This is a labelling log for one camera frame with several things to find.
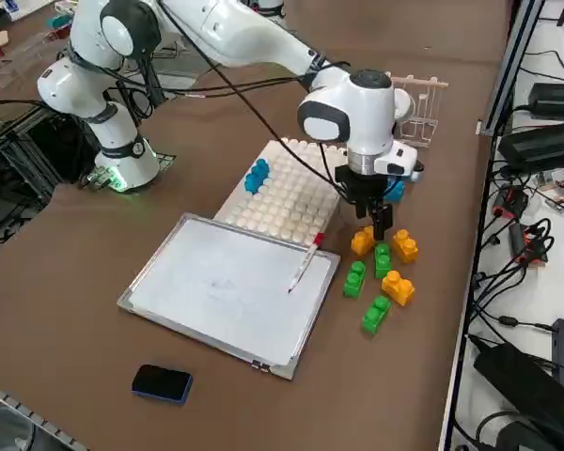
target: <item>green lego brick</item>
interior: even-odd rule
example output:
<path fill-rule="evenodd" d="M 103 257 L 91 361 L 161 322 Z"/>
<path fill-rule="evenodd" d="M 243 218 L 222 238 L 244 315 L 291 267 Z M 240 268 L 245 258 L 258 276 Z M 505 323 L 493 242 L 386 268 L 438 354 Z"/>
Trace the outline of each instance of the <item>green lego brick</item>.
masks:
<path fill-rule="evenodd" d="M 362 329 L 371 334 L 376 334 L 390 306 L 391 302 L 385 296 L 377 296 L 374 299 L 374 304 L 368 309 L 361 321 Z"/>
<path fill-rule="evenodd" d="M 391 302 L 385 296 L 376 296 L 373 306 L 383 312 L 384 318 L 386 312 L 388 312 L 388 309 L 391 308 Z"/>
<path fill-rule="evenodd" d="M 375 276 L 377 279 L 386 277 L 391 271 L 391 257 L 388 252 L 388 244 L 380 243 L 374 251 L 374 263 L 376 267 Z"/>
<path fill-rule="evenodd" d="M 345 282 L 344 293 L 345 296 L 350 298 L 359 297 L 361 292 L 361 287 L 364 285 L 364 278 L 366 276 L 366 265 L 362 261 L 354 261 L 349 270 L 349 275 L 347 275 L 347 281 Z"/>

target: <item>red marker cap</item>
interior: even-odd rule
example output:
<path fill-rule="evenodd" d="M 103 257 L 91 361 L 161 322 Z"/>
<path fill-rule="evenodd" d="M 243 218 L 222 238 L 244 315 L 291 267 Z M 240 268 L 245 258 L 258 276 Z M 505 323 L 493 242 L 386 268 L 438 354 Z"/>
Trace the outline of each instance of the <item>red marker cap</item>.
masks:
<path fill-rule="evenodd" d="M 313 239 L 313 243 L 318 247 L 321 246 L 322 241 L 323 241 L 323 233 L 319 233 L 318 235 L 316 235 L 316 238 Z"/>

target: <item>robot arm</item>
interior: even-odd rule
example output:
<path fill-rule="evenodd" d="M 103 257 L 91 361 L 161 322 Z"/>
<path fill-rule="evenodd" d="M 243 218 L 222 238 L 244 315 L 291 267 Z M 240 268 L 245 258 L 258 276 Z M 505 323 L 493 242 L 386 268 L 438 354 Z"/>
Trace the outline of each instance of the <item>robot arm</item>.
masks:
<path fill-rule="evenodd" d="M 310 92 L 299 106 L 300 125 L 317 141 L 346 143 L 355 174 L 412 175 L 416 151 L 392 135 L 411 102 L 386 74 L 326 67 L 320 53 L 237 0 L 80 0 L 70 56 L 44 72 L 39 92 L 54 109 L 88 123 L 102 145 L 97 164 L 115 168 L 120 191 L 148 183 L 159 168 L 125 107 L 102 98 L 109 77 L 92 68 L 149 57 L 163 39 L 180 33 L 170 18 L 225 66 L 270 62 L 305 76 Z"/>

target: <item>green led light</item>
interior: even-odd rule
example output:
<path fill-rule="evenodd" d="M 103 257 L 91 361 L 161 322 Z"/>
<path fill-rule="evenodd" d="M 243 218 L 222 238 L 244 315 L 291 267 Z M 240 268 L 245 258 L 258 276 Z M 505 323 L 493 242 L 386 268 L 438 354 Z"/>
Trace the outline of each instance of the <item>green led light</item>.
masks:
<path fill-rule="evenodd" d="M 121 176 L 121 173 L 116 167 L 109 167 L 109 172 L 112 174 L 111 188 L 119 193 L 123 193 L 127 189 L 128 184 Z"/>

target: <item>orange lego brick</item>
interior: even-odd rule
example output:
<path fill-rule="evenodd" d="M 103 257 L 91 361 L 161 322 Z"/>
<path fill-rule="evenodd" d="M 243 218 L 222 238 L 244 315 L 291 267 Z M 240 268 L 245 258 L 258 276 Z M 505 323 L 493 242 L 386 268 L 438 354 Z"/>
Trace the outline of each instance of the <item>orange lego brick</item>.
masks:
<path fill-rule="evenodd" d="M 402 279 L 397 271 L 389 271 L 383 279 L 383 291 L 401 307 L 412 300 L 415 293 L 414 285 L 408 279 Z"/>
<path fill-rule="evenodd" d="M 355 233 L 351 239 L 351 248 L 360 257 L 367 254 L 374 244 L 374 227 L 371 225 Z"/>
<path fill-rule="evenodd" d="M 391 248 L 403 263 L 411 263 L 417 258 L 417 244 L 405 229 L 393 236 Z"/>

